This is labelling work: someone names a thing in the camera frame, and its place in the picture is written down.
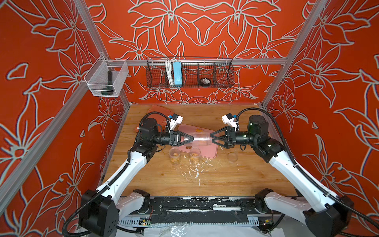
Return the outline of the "clear jar lid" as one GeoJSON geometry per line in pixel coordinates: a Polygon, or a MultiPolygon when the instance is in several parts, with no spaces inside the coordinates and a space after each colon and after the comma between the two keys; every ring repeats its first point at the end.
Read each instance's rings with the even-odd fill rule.
{"type": "Polygon", "coordinates": [[[227,159],[230,163],[236,163],[238,161],[238,154],[234,152],[230,152],[227,155],[227,159]]]}

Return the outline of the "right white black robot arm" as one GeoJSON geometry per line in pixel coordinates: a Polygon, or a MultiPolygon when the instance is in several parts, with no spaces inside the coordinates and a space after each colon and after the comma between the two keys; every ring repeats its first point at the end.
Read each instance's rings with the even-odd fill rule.
{"type": "Polygon", "coordinates": [[[250,109],[237,115],[222,116],[226,127],[210,134],[212,143],[226,149],[235,145],[250,146],[256,155],[270,164],[300,192],[304,202],[283,197],[271,189],[256,194],[255,205],[259,212],[278,211],[305,224],[316,237],[349,237],[344,229],[349,225],[352,214],[356,214],[375,228],[379,224],[367,215],[354,209],[347,196],[338,196],[306,171],[294,158],[283,136],[279,124],[267,111],[257,108],[260,115],[249,118],[247,131],[240,131],[239,118],[250,109]]]}

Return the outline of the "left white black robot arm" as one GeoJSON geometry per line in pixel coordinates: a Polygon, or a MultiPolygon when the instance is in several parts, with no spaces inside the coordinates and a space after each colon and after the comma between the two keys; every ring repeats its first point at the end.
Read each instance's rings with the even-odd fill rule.
{"type": "Polygon", "coordinates": [[[63,236],[94,234],[111,237],[120,229],[118,222],[121,218],[137,210],[147,211],[148,193],[136,190],[125,198],[121,195],[134,176],[158,152],[159,146],[179,147],[194,140],[193,136],[176,130],[182,121],[183,117],[178,114],[166,116],[161,112],[150,112],[143,116],[124,163],[96,190],[85,192],[81,206],[63,224],[63,236]],[[154,114],[165,118],[165,127],[151,117],[154,114]]]}

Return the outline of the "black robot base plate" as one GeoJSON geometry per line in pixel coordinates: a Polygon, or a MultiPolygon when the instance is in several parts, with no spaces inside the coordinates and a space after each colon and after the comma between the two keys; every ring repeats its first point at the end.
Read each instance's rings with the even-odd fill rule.
{"type": "Polygon", "coordinates": [[[254,197],[151,197],[145,214],[133,212],[120,219],[124,227],[225,225],[255,227],[280,217],[276,211],[255,209],[254,197]]]}

